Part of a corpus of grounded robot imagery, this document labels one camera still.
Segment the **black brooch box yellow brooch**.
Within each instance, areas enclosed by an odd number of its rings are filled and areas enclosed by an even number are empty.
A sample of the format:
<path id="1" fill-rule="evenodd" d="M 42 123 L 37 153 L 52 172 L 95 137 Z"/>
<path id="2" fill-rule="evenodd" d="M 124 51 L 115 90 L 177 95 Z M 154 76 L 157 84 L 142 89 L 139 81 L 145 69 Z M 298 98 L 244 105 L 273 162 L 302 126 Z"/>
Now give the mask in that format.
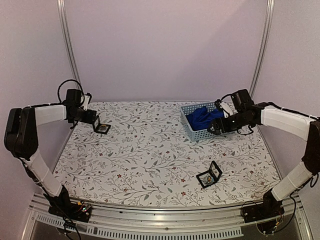
<path id="1" fill-rule="evenodd" d="M 94 132 L 98 133 L 98 134 L 106 135 L 109 132 L 110 128 L 111 128 L 110 124 L 101 123 L 101 121 L 100 121 L 100 126 L 99 126 L 98 131 L 94 131 Z"/>

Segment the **blue printed t-shirt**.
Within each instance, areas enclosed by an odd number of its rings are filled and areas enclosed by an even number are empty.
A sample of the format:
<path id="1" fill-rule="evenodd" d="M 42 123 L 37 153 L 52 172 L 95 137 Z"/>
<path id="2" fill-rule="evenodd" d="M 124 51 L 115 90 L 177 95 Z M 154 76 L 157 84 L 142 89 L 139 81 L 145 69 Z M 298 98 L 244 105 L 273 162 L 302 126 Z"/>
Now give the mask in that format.
<path id="1" fill-rule="evenodd" d="M 223 118 L 221 111 L 214 108 L 208 111 L 206 106 L 195 109 L 192 113 L 186 115 L 186 119 L 193 131 L 205 130 L 214 119 Z"/>

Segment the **light blue plastic basket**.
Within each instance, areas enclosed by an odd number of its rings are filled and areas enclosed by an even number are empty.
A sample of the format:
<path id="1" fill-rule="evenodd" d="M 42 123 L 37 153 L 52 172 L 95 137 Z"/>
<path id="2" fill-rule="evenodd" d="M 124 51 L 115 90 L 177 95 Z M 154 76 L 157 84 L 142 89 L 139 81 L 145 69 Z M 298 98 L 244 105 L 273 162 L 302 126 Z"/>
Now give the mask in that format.
<path id="1" fill-rule="evenodd" d="M 213 102 L 200 102 L 180 107 L 180 118 L 192 142 L 215 138 L 208 127 L 213 120 L 227 118 L 235 113 L 227 102 L 222 102 L 218 110 Z"/>

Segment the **black brooch box silver brooch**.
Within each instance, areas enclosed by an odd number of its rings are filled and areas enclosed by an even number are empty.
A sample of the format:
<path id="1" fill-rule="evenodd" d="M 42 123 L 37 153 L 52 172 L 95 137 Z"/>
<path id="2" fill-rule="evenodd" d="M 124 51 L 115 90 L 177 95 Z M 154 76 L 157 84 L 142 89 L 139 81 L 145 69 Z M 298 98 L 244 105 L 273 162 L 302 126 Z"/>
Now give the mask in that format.
<path id="1" fill-rule="evenodd" d="M 213 160 L 210 163 L 208 170 L 201 172 L 196 175 L 196 179 L 203 189 L 206 189 L 212 185 L 218 183 L 223 172 L 217 163 Z"/>

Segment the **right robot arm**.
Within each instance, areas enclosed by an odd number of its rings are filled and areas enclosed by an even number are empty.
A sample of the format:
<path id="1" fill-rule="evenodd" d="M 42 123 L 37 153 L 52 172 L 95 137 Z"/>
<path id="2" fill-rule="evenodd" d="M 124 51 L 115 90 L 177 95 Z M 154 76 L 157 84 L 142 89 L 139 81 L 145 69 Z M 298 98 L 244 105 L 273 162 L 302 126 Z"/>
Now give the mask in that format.
<path id="1" fill-rule="evenodd" d="M 278 210 L 282 200 L 295 191 L 300 191 L 320 173 L 320 119 L 316 116 L 280 107 L 274 102 L 255 103 L 247 89 L 229 93 L 235 113 L 226 113 L 208 125 L 208 132 L 214 135 L 237 132 L 243 127 L 252 130 L 260 127 L 265 133 L 271 129 L 279 133 L 275 142 L 285 148 L 289 156 L 297 154 L 292 169 L 287 171 L 279 183 L 263 195 L 258 213 L 269 218 Z M 287 143 L 281 143 L 290 137 Z"/>

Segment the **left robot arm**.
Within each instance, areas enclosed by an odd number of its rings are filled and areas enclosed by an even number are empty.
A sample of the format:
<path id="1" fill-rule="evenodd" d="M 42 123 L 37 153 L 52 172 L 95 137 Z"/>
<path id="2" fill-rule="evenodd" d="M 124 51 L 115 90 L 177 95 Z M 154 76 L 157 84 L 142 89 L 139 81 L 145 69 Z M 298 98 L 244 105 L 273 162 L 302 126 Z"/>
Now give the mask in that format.
<path id="1" fill-rule="evenodd" d="M 60 121 L 95 124 L 97 112 L 88 108 L 91 99 L 90 93 L 68 89 L 66 99 L 60 103 L 12 108 L 7 119 L 5 148 L 22 162 L 27 175 L 43 189 L 51 206 L 63 217 L 70 217 L 74 213 L 74 205 L 67 189 L 53 176 L 41 155 L 38 127 Z"/>

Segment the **floral patterned tablecloth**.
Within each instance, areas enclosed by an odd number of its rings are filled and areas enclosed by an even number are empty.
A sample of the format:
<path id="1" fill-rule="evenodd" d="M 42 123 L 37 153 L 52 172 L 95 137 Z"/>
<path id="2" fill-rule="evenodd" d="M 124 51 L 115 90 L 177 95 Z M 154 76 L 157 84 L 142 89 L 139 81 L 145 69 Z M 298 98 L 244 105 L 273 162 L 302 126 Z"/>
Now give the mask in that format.
<path id="1" fill-rule="evenodd" d="M 260 200 L 280 178 L 258 131 L 191 141 L 182 102 L 94 102 L 111 125 L 97 134 L 72 132 L 54 169 L 70 196 L 146 207 L 201 207 Z M 196 175 L 215 161 L 218 183 L 203 189 Z"/>

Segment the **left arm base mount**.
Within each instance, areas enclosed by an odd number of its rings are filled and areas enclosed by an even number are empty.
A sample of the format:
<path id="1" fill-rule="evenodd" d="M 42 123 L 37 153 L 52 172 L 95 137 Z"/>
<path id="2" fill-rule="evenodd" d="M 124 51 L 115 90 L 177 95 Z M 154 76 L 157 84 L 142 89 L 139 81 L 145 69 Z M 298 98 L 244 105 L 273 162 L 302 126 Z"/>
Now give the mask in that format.
<path id="1" fill-rule="evenodd" d="M 48 212 L 68 220 L 88 223 L 92 214 L 92 206 L 84 203 L 58 204 L 50 202 Z"/>

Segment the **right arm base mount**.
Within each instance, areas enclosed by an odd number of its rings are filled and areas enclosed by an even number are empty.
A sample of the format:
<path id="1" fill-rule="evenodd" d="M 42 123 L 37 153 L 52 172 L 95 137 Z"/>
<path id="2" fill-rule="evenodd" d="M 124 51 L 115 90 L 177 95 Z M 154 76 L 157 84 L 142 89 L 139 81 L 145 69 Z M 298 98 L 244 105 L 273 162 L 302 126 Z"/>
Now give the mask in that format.
<path id="1" fill-rule="evenodd" d="M 242 205 L 240 215 L 245 223 L 256 222 L 258 231 L 263 235 L 273 235 L 284 218 L 284 207 L 282 201 L 267 202 L 257 204 L 248 201 L 252 205 Z"/>

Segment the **left aluminium frame post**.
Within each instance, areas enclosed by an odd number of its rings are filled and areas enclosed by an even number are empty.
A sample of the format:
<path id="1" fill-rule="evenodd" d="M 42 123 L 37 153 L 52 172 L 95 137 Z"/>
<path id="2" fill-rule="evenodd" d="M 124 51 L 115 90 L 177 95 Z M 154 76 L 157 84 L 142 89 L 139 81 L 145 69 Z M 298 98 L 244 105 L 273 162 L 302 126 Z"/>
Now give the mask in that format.
<path id="1" fill-rule="evenodd" d="M 70 29 L 68 25 L 66 4 L 64 0 L 57 0 L 56 4 L 57 4 L 59 21 L 60 21 L 60 26 L 62 31 L 62 37 L 64 40 L 66 55 L 69 61 L 71 74 L 72 74 L 73 80 L 75 80 L 75 85 L 77 89 L 81 90 L 82 93 L 84 93 L 83 87 L 81 85 L 81 79 L 80 79 L 78 66 L 76 63 L 76 58 L 75 58 L 74 49 L 72 45 L 72 39 L 71 39 Z"/>

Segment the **aluminium frame post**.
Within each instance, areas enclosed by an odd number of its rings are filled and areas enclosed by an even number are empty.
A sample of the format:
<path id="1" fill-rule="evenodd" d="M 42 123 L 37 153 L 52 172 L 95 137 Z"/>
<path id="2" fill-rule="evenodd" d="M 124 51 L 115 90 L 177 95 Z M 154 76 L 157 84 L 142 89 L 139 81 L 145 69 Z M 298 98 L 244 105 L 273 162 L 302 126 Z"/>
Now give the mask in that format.
<path id="1" fill-rule="evenodd" d="M 81 79 L 80 79 L 78 66 L 76 63 L 76 58 L 75 58 L 74 49 L 72 45 L 72 39 L 71 39 L 70 29 L 68 25 L 66 4 L 64 0 L 57 0 L 56 4 L 57 4 L 59 21 L 60 21 L 60 26 L 62 31 L 62 37 L 64 40 L 66 55 L 69 61 L 71 74 L 72 74 L 73 80 L 75 80 L 75 85 L 77 89 L 81 90 L 82 93 L 84 93 L 83 87 L 81 85 Z"/>
<path id="2" fill-rule="evenodd" d="M 251 98 L 253 98 L 255 95 L 261 70 L 263 67 L 264 58 L 267 52 L 268 41 L 269 41 L 271 28 L 272 28 L 274 7 L 275 7 L 275 0 L 266 1 L 266 11 L 265 11 L 265 17 L 264 17 L 263 28 L 262 28 L 262 36 L 261 36 L 261 41 L 258 49 L 257 60 L 256 60 L 254 71 L 253 71 L 252 81 L 249 87 L 249 95 Z"/>

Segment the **right aluminium frame post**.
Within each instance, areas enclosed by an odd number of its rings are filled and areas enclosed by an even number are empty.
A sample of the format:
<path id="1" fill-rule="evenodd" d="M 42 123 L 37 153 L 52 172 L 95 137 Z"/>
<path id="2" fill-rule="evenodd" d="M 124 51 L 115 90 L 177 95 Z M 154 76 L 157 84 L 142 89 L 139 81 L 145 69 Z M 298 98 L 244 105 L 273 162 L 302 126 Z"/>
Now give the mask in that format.
<path id="1" fill-rule="evenodd" d="M 249 87 L 249 95 L 251 98 L 253 98 L 255 95 L 261 70 L 263 67 L 264 58 L 267 52 L 268 41 L 269 41 L 271 28 L 272 28 L 274 7 L 275 7 L 275 0 L 266 1 L 266 11 L 265 11 L 265 17 L 264 17 L 263 28 L 262 28 L 262 36 L 261 36 L 261 41 L 258 49 L 257 60 L 256 60 L 254 71 L 253 71 L 252 81 Z"/>

